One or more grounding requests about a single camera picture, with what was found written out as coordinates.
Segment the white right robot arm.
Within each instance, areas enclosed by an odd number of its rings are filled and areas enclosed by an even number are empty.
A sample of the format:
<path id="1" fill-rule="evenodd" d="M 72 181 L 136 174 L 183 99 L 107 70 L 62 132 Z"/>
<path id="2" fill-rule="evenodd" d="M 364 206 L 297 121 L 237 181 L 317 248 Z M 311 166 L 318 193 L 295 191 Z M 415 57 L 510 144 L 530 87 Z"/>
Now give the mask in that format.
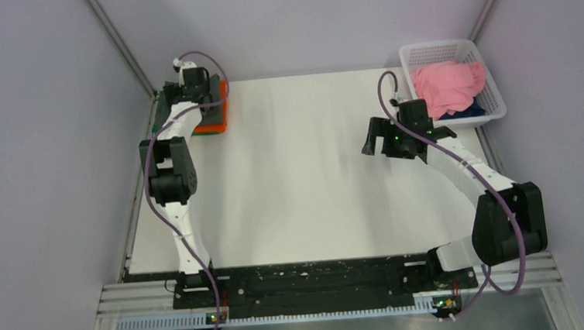
<path id="1" fill-rule="evenodd" d="M 378 138 L 384 156 L 422 160 L 448 178 L 476 210 L 468 236 L 428 251 L 425 277 L 431 286 L 446 288 L 457 270 L 495 266 L 548 246 L 540 188 L 517 183 L 470 153 L 456 132 L 434 125 L 424 100 L 399 104 L 393 119 L 373 116 L 362 153 L 374 155 Z"/>

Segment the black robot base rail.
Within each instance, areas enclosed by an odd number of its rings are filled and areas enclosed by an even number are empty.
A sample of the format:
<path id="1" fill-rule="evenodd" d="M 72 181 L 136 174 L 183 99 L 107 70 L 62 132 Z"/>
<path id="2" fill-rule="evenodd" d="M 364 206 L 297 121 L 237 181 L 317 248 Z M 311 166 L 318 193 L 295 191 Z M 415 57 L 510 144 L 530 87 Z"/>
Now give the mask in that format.
<path id="1" fill-rule="evenodd" d="M 415 294 L 475 288 L 472 267 L 439 273 L 426 254 L 223 267 L 212 290 L 173 293 L 173 308 L 225 309 L 228 317 L 269 317 L 412 305 Z"/>

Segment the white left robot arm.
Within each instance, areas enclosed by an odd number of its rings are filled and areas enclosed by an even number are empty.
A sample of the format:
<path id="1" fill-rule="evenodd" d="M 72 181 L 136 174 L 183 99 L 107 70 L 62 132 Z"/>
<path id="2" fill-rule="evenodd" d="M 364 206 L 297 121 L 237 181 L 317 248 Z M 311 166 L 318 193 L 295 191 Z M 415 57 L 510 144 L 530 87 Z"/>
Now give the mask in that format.
<path id="1" fill-rule="evenodd" d="M 220 133 L 226 126 L 225 84 L 217 74 L 191 61 L 175 60 L 179 75 L 160 93 L 156 130 L 139 144 L 149 207 L 173 233 L 178 252 L 177 284 L 202 305 L 220 298 L 220 284 L 206 273 L 210 257 L 201 236 L 192 228 L 191 199 L 198 174 L 189 148 L 197 134 Z"/>

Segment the dark grey t shirt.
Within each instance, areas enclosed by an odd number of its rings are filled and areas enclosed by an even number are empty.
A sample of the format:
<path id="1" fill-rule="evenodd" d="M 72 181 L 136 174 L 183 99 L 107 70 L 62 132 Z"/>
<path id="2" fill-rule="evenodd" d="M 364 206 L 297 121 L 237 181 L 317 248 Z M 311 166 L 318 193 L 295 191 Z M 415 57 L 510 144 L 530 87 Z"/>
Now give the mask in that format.
<path id="1" fill-rule="evenodd" d="M 219 101 L 222 97 L 219 81 L 219 76 L 213 75 L 206 84 L 195 89 L 184 88 L 177 82 L 166 81 L 158 94 L 155 123 L 163 124 L 171 113 L 171 107 L 175 104 L 186 103 L 187 107 L 191 107 Z"/>

